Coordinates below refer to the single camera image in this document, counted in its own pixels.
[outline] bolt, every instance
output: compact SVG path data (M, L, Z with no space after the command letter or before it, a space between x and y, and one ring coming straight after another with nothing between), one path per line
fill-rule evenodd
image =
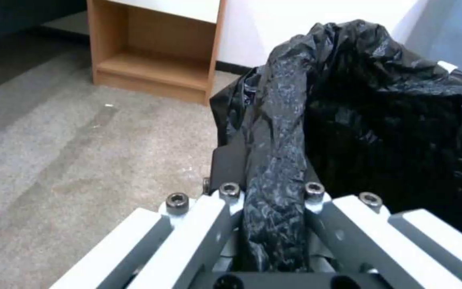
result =
M209 194L209 177L202 178L202 194Z
M383 206L383 199L371 192L360 193L359 200L378 214L381 211L381 207Z
M308 181L304 186L306 191L306 199L313 201L322 201L324 193L326 190L321 183L316 183L315 181Z
M189 200L185 193L173 193L165 199L167 213L173 215L182 215L188 212Z
M237 183L223 183L219 188L219 197L224 201L236 201L240 197L240 187Z

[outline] white surface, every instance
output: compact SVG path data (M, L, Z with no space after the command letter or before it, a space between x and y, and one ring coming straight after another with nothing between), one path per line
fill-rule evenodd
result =
M171 289L185 271L196 274L199 268L195 266L198 264L190 261L202 240L209 234L215 220L223 212L224 206L221 199L202 195L185 216L183 223L172 231L128 289ZM222 242L220 238L215 240L215 245Z
M195 204L196 200L195 199L190 199L188 198L188 210L190 210L193 205ZM167 212L167 204L165 202L160 204L160 207L158 208L158 212L162 215L168 216L170 220L170 225L172 228L176 228L177 225L179 225L183 219L185 218L186 214L182 215L172 215Z
M404 214L403 217L462 261L462 233L423 209Z
M138 208L62 276L52 289L97 288L160 220L160 214Z
M87 12L72 14L43 24L46 27L62 29L79 34L89 34Z
M462 288L462 282L456 276L438 264L385 220L369 218L368 216L372 215L372 211L367 206L363 206L362 203L358 206L358 202L357 197L353 195L333 201L342 212L346 212L347 217L361 228L370 240L373 240L392 260L396 260L398 265L422 288ZM347 236L347 232L342 233L343 235L339 237L340 240L351 238ZM384 274L383 267L376 264L372 265L381 274Z
M216 23L219 0L110 0L163 13Z
M452 73L457 68L457 66L455 66L454 64L444 62L443 60L438 61L438 65L443 67L449 73Z
M118 0L117 2L125 1L139 2L139 0ZM211 4L202 11L193 11L200 7L198 4L200 1L204 0L190 2L156 0L155 3L163 5L165 2L165 5L169 7L176 3L179 13L192 14L194 18L207 17L212 14L210 11L216 9L215 4ZM217 60L250 67L262 65L276 45L289 40L294 35L308 33L316 22L341 23L355 19L377 22L384 25L395 40L404 43L415 28L428 1L228 0ZM194 13L201 13L203 16L196 16ZM86 20L79 20L82 16L68 16L63 20L49 22L46 26L73 32L82 31L88 34Z

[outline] shelf board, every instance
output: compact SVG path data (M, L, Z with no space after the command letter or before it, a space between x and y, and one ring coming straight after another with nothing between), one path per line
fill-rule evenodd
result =
M101 62L98 71L206 90L209 64L198 60L127 49Z

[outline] mounting hole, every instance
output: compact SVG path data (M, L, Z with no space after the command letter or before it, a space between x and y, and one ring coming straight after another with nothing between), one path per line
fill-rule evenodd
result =
M335 276L330 280L331 289L359 289L359 285L349 276Z
M184 198L183 198L182 195L175 194L175 195L173 195L173 196L170 197L170 200L171 200L173 203L179 204L179 203L181 203L181 202L184 200Z
M309 183L308 188L315 190L315 191L320 191L322 189L322 186L319 185L318 183Z
M235 186L231 185L230 183L228 183L227 185L224 185L224 191L226 192L233 192L235 189L236 189Z
M213 289L243 289L243 282L233 274L225 274L215 281Z
M374 196L372 196L372 195L366 195L364 198L365 198L367 201L372 201L372 202L377 201L376 197L374 197Z

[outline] black baseboard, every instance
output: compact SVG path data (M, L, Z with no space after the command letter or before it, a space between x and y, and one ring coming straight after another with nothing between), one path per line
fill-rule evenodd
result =
M90 45L90 37L86 34L75 33L71 31L63 31L62 29L51 28L47 26L37 26L30 30L33 33L48 37L61 37L68 39L70 41L75 41L81 44ZM222 61L217 61L215 64L215 69L218 71L223 71L226 73L233 73L238 75L244 75L251 70L250 67L242 66L238 64L232 64Z
M90 45L90 36L82 33L64 31L62 29L51 28L47 26L35 26L29 30L31 33L45 37L58 37L80 44Z
M215 64L215 69L218 71L223 71L227 73L244 75L248 73L252 68L247 67L247 66L238 65L238 64L217 61L217 63Z

